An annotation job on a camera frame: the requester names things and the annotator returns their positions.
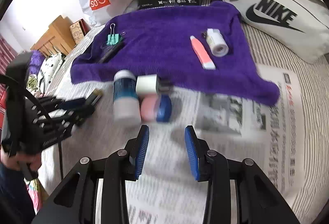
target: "wooden headboard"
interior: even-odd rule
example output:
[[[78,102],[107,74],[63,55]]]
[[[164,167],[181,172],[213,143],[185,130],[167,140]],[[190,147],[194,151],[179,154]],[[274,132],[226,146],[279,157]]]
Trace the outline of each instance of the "wooden headboard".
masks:
[[[70,31],[70,23],[59,16],[49,25],[49,29],[32,46],[31,50],[38,50],[46,57],[59,52],[68,55],[75,45]]]

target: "newspaper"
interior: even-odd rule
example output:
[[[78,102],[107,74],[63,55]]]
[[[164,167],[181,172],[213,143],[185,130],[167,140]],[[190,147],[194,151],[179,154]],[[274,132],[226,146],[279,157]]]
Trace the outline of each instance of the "newspaper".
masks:
[[[292,206],[304,183],[304,116],[300,85],[292,71],[258,65],[259,74],[280,89],[273,107],[222,94],[175,88],[170,124],[148,123],[150,141],[143,173],[126,182],[130,224],[202,223],[207,183],[194,181],[185,149],[184,129],[228,159],[252,158]],[[96,223],[100,223],[101,188]],[[231,181],[231,223],[236,197]]]

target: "screw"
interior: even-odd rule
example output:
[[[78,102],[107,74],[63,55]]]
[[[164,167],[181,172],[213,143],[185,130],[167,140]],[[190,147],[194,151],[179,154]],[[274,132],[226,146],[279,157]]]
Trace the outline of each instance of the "screw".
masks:
[[[247,159],[244,161],[244,163],[245,163],[246,165],[253,165],[253,164],[254,164],[254,161],[253,161],[252,159],[250,159],[250,158],[247,158]]]
[[[88,157],[83,157],[80,159],[80,163],[85,165],[89,163],[89,158]]]
[[[127,151],[125,149],[121,149],[118,151],[118,156],[125,156],[127,154]]]
[[[208,151],[207,151],[207,155],[209,155],[209,156],[216,156],[217,153],[216,153],[215,150],[208,150]]]

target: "human hand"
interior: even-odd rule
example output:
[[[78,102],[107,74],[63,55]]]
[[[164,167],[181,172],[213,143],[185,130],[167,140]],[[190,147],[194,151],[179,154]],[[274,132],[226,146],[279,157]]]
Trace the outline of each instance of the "human hand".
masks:
[[[41,167],[41,153],[37,155],[27,155],[18,152],[15,156],[8,158],[8,153],[5,153],[3,148],[0,152],[0,162],[4,164],[6,168],[20,171],[19,162],[30,163],[32,171],[37,171]]]

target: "red curtain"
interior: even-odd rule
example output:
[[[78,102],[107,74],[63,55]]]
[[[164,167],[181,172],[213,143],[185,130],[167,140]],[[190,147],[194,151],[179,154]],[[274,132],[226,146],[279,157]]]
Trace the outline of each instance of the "red curtain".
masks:
[[[0,34],[0,73],[5,74],[7,65],[17,56],[17,52],[7,43]],[[5,90],[5,86],[0,84],[0,98]]]

